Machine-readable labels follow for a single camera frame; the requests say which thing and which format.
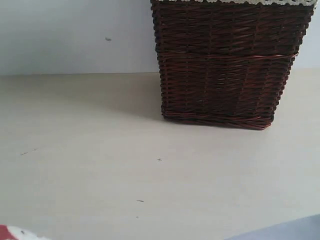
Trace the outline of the dark brown wicker basket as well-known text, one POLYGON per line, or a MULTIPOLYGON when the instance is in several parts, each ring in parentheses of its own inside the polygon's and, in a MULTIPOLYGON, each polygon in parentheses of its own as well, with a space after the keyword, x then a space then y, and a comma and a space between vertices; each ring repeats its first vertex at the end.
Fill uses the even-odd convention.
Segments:
POLYGON ((180 123, 269 127, 315 8, 151 4, 162 116, 180 123))

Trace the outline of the white t-shirt red lettering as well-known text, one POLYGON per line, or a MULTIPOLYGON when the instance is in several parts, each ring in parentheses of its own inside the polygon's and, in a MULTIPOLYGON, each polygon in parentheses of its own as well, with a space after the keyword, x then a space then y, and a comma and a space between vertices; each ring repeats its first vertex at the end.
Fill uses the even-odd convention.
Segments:
MULTIPOLYGON (((47 237, 16 226, 1 225, 2 240, 46 240, 47 237)), ((230 237, 231 240, 318 240, 320 216, 312 215, 230 237)))

